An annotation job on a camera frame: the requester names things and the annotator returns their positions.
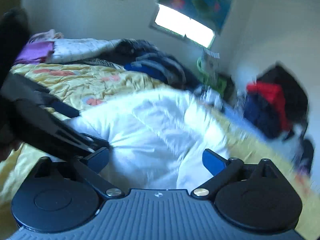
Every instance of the ribbed gray plate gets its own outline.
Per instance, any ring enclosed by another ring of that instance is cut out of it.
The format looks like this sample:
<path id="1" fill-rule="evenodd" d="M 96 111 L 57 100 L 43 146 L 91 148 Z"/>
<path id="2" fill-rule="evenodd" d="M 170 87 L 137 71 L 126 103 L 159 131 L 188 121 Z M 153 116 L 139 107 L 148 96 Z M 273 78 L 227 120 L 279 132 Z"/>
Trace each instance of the ribbed gray plate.
<path id="1" fill-rule="evenodd" d="M 273 236 L 241 231 L 221 219 L 209 201 L 193 199 L 186 190 L 142 189 L 108 200 L 94 219 L 77 229 L 41 234 L 20 228 L 10 239 L 302 240 L 293 230 Z"/>

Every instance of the pink cloth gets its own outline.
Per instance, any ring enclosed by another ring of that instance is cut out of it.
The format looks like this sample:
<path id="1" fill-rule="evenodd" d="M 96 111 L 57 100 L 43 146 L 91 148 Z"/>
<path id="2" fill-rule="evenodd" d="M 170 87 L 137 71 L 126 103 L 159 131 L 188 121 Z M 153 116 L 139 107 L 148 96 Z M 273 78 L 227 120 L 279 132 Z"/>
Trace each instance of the pink cloth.
<path id="1" fill-rule="evenodd" d="M 33 42 L 24 46 L 15 64 L 38 64 L 44 62 L 53 53 L 54 41 Z"/>

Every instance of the white fabric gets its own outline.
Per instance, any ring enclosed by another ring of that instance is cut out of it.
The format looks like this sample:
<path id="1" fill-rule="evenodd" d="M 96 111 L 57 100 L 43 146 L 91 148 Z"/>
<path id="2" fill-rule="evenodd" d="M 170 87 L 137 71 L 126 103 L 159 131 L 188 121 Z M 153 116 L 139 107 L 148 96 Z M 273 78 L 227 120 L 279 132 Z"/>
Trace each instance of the white fabric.
<path id="1" fill-rule="evenodd" d="M 59 64 L 77 61 L 85 58 L 97 57 L 102 52 L 112 51 L 121 40 L 95 40 L 95 39 L 50 39 L 54 41 L 54 53 L 45 63 Z"/>
<path id="2" fill-rule="evenodd" d="M 68 123 L 109 141 L 113 150 L 100 175 L 124 191 L 190 192 L 212 177 L 202 164 L 206 148 L 229 157 L 222 129 L 188 92 L 162 89 L 125 96 Z"/>

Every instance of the silver screw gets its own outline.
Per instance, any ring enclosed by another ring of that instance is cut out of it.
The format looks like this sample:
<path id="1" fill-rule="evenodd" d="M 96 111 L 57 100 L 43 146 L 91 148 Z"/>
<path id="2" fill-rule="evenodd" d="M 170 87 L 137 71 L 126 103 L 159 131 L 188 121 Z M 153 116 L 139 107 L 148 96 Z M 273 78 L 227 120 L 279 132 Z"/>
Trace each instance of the silver screw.
<path id="1" fill-rule="evenodd" d="M 193 193 L 198 197 L 203 197 L 209 195 L 209 190 L 206 188 L 196 188 Z"/>
<path id="2" fill-rule="evenodd" d="M 118 197 L 122 194 L 122 191 L 118 188 L 111 188 L 106 191 L 106 194 L 109 197 Z"/>

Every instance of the white wall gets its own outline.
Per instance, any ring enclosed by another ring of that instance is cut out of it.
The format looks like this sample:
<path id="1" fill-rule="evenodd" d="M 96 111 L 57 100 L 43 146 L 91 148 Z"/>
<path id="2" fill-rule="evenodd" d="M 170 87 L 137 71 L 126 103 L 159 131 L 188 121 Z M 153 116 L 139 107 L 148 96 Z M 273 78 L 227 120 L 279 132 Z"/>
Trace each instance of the white wall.
<path id="1" fill-rule="evenodd" d="M 34 33 L 51 28 L 67 38 L 146 39 L 173 54 L 186 66 L 195 67 L 201 49 L 149 28 L 156 0 L 22 0 Z M 235 0 L 222 35 L 212 49 L 228 66 L 249 17 L 252 0 Z"/>
<path id="2" fill-rule="evenodd" d="M 316 147 L 320 143 L 319 49 L 320 0 L 256 0 L 230 67 L 240 89 L 277 60 L 290 68 L 308 93 L 308 134 Z M 317 148 L 312 172 L 320 183 Z"/>

